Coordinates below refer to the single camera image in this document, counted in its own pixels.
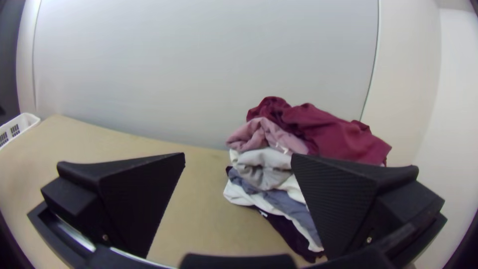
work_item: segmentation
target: folded clothes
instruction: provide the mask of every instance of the folded clothes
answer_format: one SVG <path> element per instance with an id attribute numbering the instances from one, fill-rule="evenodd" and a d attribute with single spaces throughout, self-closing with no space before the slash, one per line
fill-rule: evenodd
<path id="1" fill-rule="evenodd" d="M 264 198 L 260 194 L 248 195 L 247 193 L 244 192 L 244 190 L 240 186 L 232 184 L 228 180 L 228 183 L 226 184 L 226 187 L 224 188 L 223 195 L 229 202 L 233 204 L 242 205 L 242 206 L 254 205 L 264 212 L 277 215 L 277 216 L 284 216 L 286 219 L 292 221 L 297 231 L 307 239 L 307 241 L 309 242 L 309 247 L 308 247 L 309 250 L 313 252 L 324 251 L 324 248 L 322 247 L 322 245 L 318 246 L 314 242 L 312 237 L 309 235 L 307 230 L 305 230 L 296 219 L 274 208 L 269 202 L 264 200 Z"/>
<path id="2" fill-rule="evenodd" d="M 307 239 L 299 233 L 294 227 L 292 221 L 286 219 L 283 216 L 277 216 L 274 214 L 267 214 L 259 208 L 254 208 L 271 224 L 272 227 L 282 236 L 284 241 L 289 247 L 297 254 L 302 256 L 304 260 L 315 263 L 317 257 L 322 257 L 324 252 L 313 252 L 308 249 L 309 242 Z"/>
<path id="3" fill-rule="evenodd" d="M 279 97 L 266 97 L 249 110 L 246 120 L 266 117 L 302 139 L 308 154 L 380 165 L 391 146 L 372 135 L 369 126 L 345 121 L 312 104 L 292 107 Z"/>
<path id="4" fill-rule="evenodd" d="M 227 175 L 229 175 L 229 171 L 232 168 L 233 168 L 232 166 L 226 167 L 226 174 Z M 237 173 L 237 175 L 240 176 L 240 174 L 237 170 L 235 170 L 234 173 Z M 277 189 L 286 191 L 287 195 L 289 195 L 290 198 L 296 200 L 297 202 L 301 202 L 303 204 L 306 204 L 304 195 L 302 194 L 302 191 L 300 190 L 299 182 L 297 182 L 297 179 L 295 178 L 295 175 L 291 175 L 289 178 L 287 178 L 282 184 L 280 184 L 277 187 Z"/>
<path id="5" fill-rule="evenodd" d="M 319 234 L 317 233 L 317 229 L 315 228 L 314 221 L 312 220 L 312 216 L 310 215 L 310 212 L 305 204 L 291 199 L 285 191 L 263 191 L 252 186 L 246 180 L 244 180 L 234 168 L 229 170 L 228 177 L 233 184 L 240 186 L 246 194 L 259 194 L 273 207 L 296 219 L 299 224 L 307 230 L 312 240 L 314 240 L 318 246 L 322 245 Z"/>
<path id="6" fill-rule="evenodd" d="M 227 139 L 226 145 L 239 152 L 267 146 L 289 155 L 292 153 L 307 154 L 309 151 L 302 140 L 285 132 L 277 124 L 264 117 L 252 119 L 239 127 Z"/>
<path id="7" fill-rule="evenodd" d="M 230 149 L 229 155 L 241 177 L 261 190 L 274 189 L 292 175 L 291 157 L 270 147 L 243 153 Z"/>

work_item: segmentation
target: table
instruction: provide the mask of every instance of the table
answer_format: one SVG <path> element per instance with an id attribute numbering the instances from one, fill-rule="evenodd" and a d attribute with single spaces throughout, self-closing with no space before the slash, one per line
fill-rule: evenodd
<path id="1" fill-rule="evenodd" d="M 310 265 L 258 212 L 233 205 L 223 197 L 227 151 L 148 139 L 60 115 L 49 117 L 0 150 L 0 210 L 35 268 L 66 268 L 26 216 L 43 200 L 40 188 L 58 176 L 56 163 L 104 162 L 172 152 L 185 153 L 186 167 L 154 238 L 149 260 L 178 266 L 186 253 L 288 253 L 297 266 Z"/>

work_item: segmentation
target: red shirt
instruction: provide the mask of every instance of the red shirt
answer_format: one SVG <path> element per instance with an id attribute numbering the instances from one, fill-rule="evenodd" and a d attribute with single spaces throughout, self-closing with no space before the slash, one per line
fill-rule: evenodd
<path id="1" fill-rule="evenodd" d="M 392 149 L 372 135 L 368 125 L 347 122 L 309 103 L 291 107 L 280 97 L 266 97 L 249 110 L 246 119 L 257 117 L 266 117 L 304 140 L 309 154 L 380 165 Z"/>

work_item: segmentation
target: plastic basket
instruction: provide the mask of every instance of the plastic basket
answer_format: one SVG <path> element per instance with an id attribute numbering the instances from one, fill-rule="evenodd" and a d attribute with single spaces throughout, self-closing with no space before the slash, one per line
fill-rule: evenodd
<path id="1" fill-rule="evenodd" d="M 30 113 L 22 113 L 0 126 L 0 150 L 19 135 L 39 123 L 39 117 Z"/>

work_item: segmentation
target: white wall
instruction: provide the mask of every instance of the white wall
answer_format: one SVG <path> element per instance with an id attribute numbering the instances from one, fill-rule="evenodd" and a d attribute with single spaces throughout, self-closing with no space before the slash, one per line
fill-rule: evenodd
<path id="1" fill-rule="evenodd" d="M 37 113 L 223 148 L 269 95 L 352 120 L 366 98 L 377 0 L 43 0 Z"/>
<path id="2" fill-rule="evenodd" d="M 452 8 L 474 12 L 470 0 L 436 0 L 439 8 Z"/>
<path id="3" fill-rule="evenodd" d="M 361 121 L 408 165 L 423 139 L 438 86 L 439 10 L 434 0 L 381 0 L 375 69 Z"/>
<path id="4" fill-rule="evenodd" d="M 445 199 L 447 224 L 415 263 L 442 268 L 478 208 L 478 18 L 442 9 L 442 68 L 435 107 L 414 161 L 419 181 Z"/>
<path id="5" fill-rule="evenodd" d="M 21 112 L 36 113 L 33 90 L 33 43 L 41 0 L 26 0 L 16 45 L 16 88 Z"/>

